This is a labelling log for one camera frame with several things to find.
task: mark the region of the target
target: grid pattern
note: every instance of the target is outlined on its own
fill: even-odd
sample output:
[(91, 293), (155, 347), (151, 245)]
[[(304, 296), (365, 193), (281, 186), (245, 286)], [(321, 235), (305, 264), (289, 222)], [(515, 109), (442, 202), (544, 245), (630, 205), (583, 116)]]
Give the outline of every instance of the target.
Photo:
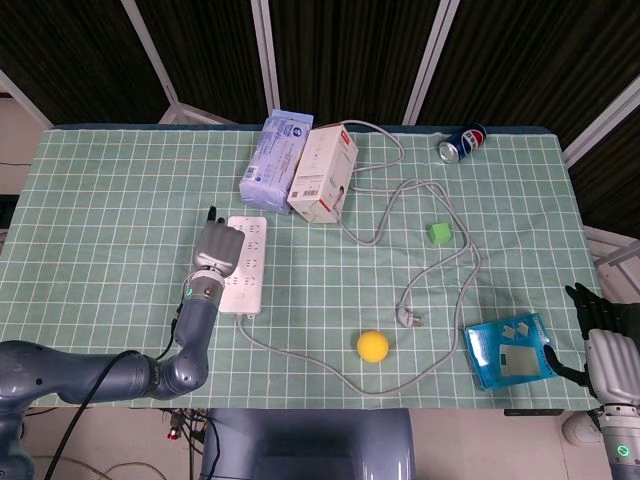
[[(397, 152), (379, 134), (353, 135), (361, 164)], [(246, 325), (257, 339), (303, 352), (369, 390), (395, 386), (443, 355), (453, 305), (472, 268), (471, 254), (418, 284), (409, 305), (423, 326), (399, 328), (394, 305), (410, 277), (462, 245), (434, 247), (429, 225), (450, 222), (425, 191), (398, 201), (378, 247), (359, 247), (337, 225), (307, 225), (246, 207), (238, 181), (259, 132), (52, 130), (45, 132), (0, 256), (1, 338), (72, 352), (138, 349), (157, 355), (190, 268), (209, 205), (225, 215), (264, 215), (269, 230), (263, 309)], [(464, 301), (463, 324), (540, 313), (559, 357), (582, 365), (582, 339), (563, 286), (598, 288), (575, 198), (553, 135), (491, 135), (459, 165), (445, 165), (441, 135), (401, 134), (401, 166), (359, 174), (356, 184), (395, 187), (419, 177), (441, 182), (483, 256)], [(370, 235), (386, 195), (347, 197), (344, 218)], [(360, 332), (378, 329), (389, 357), (364, 365)], [(137, 406), (257, 408), (571, 408), (593, 403), (561, 378), (480, 391), (466, 346), (401, 394), (362, 398), (319, 368), (251, 348), (220, 315), (206, 385), (171, 402)], [(41, 405), (60, 403), (55, 396)]]

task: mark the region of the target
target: blue package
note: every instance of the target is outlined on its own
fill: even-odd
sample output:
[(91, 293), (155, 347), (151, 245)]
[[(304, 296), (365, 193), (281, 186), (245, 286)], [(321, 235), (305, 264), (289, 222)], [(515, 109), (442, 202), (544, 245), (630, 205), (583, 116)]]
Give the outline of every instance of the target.
[(276, 213), (291, 211), (287, 197), (312, 124), (313, 115), (273, 110), (240, 180), (242, 201)]
[(551, 340), (537, 313), (469, 327), (465, 337), (485, 390), (556, 375), (544, 356), (543, 348)]

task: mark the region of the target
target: outlet socket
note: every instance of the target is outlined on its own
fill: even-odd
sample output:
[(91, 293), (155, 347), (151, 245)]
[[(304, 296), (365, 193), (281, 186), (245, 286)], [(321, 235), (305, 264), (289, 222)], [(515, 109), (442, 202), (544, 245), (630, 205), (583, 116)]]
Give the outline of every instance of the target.
[(245, 238), (238, 267), (225, 281), (220, 312), (257, 315), (262, 307), (267, 219), (229, 217), (227, 225), (244, 232)]

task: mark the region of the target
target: black curtain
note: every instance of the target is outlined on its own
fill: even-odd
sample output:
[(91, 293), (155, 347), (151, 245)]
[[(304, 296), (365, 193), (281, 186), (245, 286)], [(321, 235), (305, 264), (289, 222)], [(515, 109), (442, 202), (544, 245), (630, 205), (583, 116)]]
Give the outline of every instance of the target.
[(267, 116), (249, 0), (138, 0), (181, 102), (239, 123)]
[(463, 0), (418, 123), (540, 125), (566, 147), (638, 75), (638, 0)]
[(569, 174), (586, 225), (640, 238), (640, 107)]
[(280, 103), (317, 123), (402, 122), (438, 0), (271, 0)]
[(0, 69), (54, 124), (156, 123), (168, 107), (119, 0), (5, 0)]

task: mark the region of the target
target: pepsi can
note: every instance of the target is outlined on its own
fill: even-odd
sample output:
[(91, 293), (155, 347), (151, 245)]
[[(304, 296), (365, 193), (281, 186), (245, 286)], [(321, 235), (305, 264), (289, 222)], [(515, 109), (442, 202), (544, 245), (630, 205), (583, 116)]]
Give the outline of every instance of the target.
[(487, 138), (487, 130), (479, 123), (464, 127), (449, 138), (440, 142), (438, 152), (445, 163), (458, 163), (462, 158), (478, 148)]

